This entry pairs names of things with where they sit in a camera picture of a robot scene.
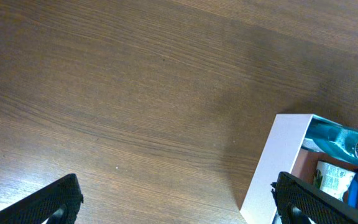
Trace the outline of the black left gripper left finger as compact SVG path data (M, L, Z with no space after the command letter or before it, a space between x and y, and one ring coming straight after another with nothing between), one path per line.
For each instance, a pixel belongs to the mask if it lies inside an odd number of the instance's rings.
M0 211L0 223L74 224L83 203L75 174L68 174Z

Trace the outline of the teal mouthwash bottle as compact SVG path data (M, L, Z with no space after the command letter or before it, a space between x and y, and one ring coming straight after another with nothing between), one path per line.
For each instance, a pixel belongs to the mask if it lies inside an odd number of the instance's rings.
M310 121L302 149L323 152L358 166L358 130L314 115Z

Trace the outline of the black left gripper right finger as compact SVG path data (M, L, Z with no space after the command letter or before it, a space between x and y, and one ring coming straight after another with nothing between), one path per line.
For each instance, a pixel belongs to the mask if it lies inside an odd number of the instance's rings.
M358 210L288 172L271 183L278 217L284 224L358 224Z

